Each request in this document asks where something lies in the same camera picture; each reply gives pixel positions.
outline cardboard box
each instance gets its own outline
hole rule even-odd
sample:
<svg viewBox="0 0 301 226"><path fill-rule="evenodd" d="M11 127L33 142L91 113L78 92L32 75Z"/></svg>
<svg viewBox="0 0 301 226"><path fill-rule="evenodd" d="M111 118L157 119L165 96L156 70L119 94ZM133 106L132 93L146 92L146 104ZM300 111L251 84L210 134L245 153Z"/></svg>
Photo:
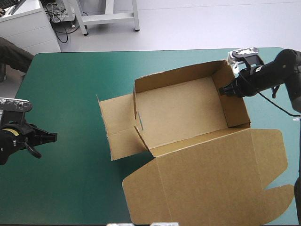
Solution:
<svg viewBox="0 0 301 226"><path fill-rule="evenodd" d="M233 78L226 61L191 65L99 103L112 160L155 157L123 181L134 223L262 225L288 208L292 185L264 189L287 168L282 135L251 129L243 99L219 95Z"/></svg>

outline green tabletop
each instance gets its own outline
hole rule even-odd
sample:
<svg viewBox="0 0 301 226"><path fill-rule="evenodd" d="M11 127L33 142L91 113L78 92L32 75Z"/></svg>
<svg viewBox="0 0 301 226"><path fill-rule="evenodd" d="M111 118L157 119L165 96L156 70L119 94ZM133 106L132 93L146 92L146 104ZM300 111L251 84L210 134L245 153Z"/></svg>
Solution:
<svg viewBox="0 0 301 226"><path fill-rule="evenodd" d="M27 151L0 166L1 224L105 224L129 222L121 182L152 159L145 152L111 161L100 100L132 92L142 75L185 65L219 60L230 49L83 52L38 54L18 91L33 109L26 119L58 133L56 143L37 147L41 159ZM267 63L280 48L261 48ZM264 92L271 97L271 91ZM269 187L294 184L298 176L299 123L260 96L245 98L253 128L277 128L283 133L288 170ZM285 86L276 102L292 107ZM295 204L273 224L297 224Z"/></svg>

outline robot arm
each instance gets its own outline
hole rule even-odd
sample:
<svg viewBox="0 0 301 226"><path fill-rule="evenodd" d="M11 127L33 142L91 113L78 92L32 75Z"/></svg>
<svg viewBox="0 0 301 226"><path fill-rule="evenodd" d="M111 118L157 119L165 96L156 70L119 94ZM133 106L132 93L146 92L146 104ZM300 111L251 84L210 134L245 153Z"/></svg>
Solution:
<svg viewBox="0 0 301 226"><path fill-rule="evenodd" d="M257 48L238 49L229 53L229 61L245 64L246 68L230 84L220 88L221 95L251 97L285 84L293 109L301 113L301 52L285 49L274 61L264 64Z"/></svg>
<svg viewBox="0 0 301 226"><path fill-rule="evenodd" d="M42 155L34 147L57 140L56 133L48 133L26 122L25 113L32 109L29 101L0 98L0 109L3 110L0 121L0 165L5 164L11 154L22 149L40 158Z"/></svg>

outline white floor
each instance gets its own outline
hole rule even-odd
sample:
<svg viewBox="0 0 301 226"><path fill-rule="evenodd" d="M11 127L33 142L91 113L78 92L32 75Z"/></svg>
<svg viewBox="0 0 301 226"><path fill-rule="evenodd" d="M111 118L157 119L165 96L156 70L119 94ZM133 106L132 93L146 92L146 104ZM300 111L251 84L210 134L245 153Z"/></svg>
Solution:
<svg viewBox="0 0 301 226"><path fill-rule="evenodd" d="M301 50L301 1L137 0L141 30L134 23L89 26L69 35L62 52L283 47ZM83 11L103 12L104 0L81 0ZM114 11L131 10L115 0ZM0 97L13 97L21 79L8 72Z"/></svg>

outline white bracket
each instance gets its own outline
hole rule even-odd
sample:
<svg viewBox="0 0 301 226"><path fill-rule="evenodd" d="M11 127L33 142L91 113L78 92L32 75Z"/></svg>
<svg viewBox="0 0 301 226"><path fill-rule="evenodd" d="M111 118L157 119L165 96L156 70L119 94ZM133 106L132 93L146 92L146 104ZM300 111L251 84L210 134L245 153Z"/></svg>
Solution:
<svg viewBox="0 0 301 226"><path fill-rule="evenodd" d="M137 0L132 0L133 12L114 13L114 0L106 0L105 14L90 15L90 16L86 16L83 14L79 0L70 0L70 2L74 7L74 13L79 22L81 32L84 35L88 35L87 25L92 25L92 24L111 24L111 23L134 21L135 31L140 30Z"/></svg>

